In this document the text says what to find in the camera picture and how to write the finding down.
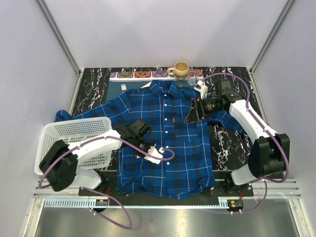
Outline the blue plaid shirt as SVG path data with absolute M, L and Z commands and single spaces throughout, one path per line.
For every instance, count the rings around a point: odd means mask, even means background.
M 197 123 L 184 123 L 197 92 L 178 87 L 173 81 L 154 80 L 146 88 L 130 89 L 117 98 L 76 116 L 76 119 L 108 117 L 112 126 L 132 124 L 143 119 L 151 132 L 146 141 L 164 148 L 164 160 L 154 164 L 137 158 L 131 147 L 118 153 L 117 189 L 130 193 L 132 184 L 159 194 L 165 188 L 170 196 L 196 193 L 214 186 L 208 123 L 244 133 L 228 112 L 220 111 Z

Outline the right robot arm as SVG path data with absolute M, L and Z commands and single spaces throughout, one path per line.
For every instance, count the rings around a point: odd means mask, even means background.
M 253 182 L 270 175 L 287 172 L 290 139 L 271 129 L 242 94 L 235 92 L 228 79 L 215 83 L 215 97 L 208 99 L 208 87 L 202 81 L 194 85 L 200 96 L 192 100 L 192 108 L 185 123 L 199 122 L 215 112 L 226 111 L 241 125 L 252 142 L 248 162 L 225 177 L 221 188 L 236 196 Z

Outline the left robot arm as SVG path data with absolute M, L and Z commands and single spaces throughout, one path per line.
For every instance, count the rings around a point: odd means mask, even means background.
M 87 187 L 95 195 L 102 195 L 107 188 L 107 179 L 94 169 L 84 169 L 80 164 L 102 153 L 119 150 L 123 146 L 134 149 L 139 157 L 149 160 L 159 158 L 155 143 L 146 142 L 144 135 L 151 130 L 142 119 L 128 125 L 117 125 L 105 133 L 76 143 L 56 141 L 39 164 L 43 175 L 39 188 L 45 188 L 43 181 L 54 191 L 69 186 Z

